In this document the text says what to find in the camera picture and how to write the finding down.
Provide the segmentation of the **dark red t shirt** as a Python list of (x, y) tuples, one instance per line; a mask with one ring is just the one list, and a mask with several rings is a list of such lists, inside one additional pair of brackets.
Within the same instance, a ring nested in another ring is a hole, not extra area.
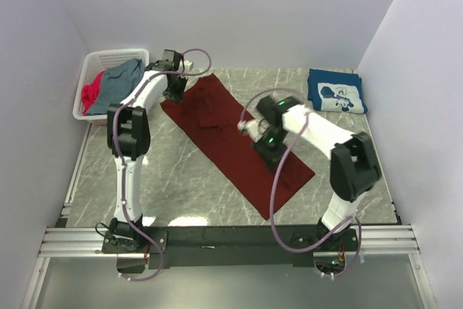
[(237, 129), (243, 106), (214, 74), (201, 77), (181, 102), (166, 100), (163, 111), (216, 165), (258, 213), (269, 219), (274, 172)]

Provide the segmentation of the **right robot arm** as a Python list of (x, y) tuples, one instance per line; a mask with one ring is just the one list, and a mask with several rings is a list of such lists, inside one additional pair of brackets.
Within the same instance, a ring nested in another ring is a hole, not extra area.
[(292, 150), (284, 144), (288, 133), (296, 140), (315, 146), (330, 162), (329, 177), (333, 190), (330, 203), (317, 224), (315, 247), (338, 247), (354, 220), (363, 195), (382, 177), (373, 141), (366, 132), (353, 133), (316, 114), (293, 96), (275, 101), (259, 93), (256, 109), (267, 124), (240, 119), (238, 129), (249, 135), (252, 146), (275, 173), (275, 180)]

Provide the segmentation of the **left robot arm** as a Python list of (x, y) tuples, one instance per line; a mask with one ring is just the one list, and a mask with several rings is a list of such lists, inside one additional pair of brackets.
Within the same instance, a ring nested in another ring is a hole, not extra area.
[(113, 235), (139, 245), (144, 237), (140, 203), (140, 177), (143, 159), (150, 147), (148, 111), (161, 96), (180, 101), (186, 87), (184, 55), (165, 50), (162, 59), (149, 64), (141, 81), (121, 102), (109, 105), (107, 143), (116, 164), (117, 203), (109, 224)]

